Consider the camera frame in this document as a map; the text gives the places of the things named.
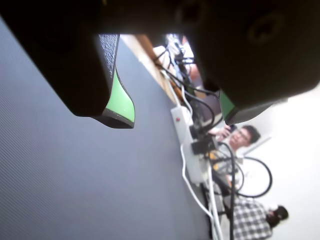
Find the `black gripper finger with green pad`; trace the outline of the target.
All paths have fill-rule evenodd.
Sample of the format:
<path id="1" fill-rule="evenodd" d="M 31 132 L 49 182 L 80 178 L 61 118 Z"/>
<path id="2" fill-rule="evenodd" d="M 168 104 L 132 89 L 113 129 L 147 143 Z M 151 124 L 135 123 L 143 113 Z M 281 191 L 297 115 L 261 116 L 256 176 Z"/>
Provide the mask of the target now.
<path id="1" fill-rule="evenodd" d="M 0 15 L 64 105 L 114 129 L 132 129 L 135 106 L 116 67 L 120 37 L 96 24 L 105 0 L 3 0 Z"/>
<path id="2" fill-rule="evenodd" d="M 320 81 L 317 0 L 200 0 L 185 31 L 202 79 L 222 91 L 228 125 Z"/>

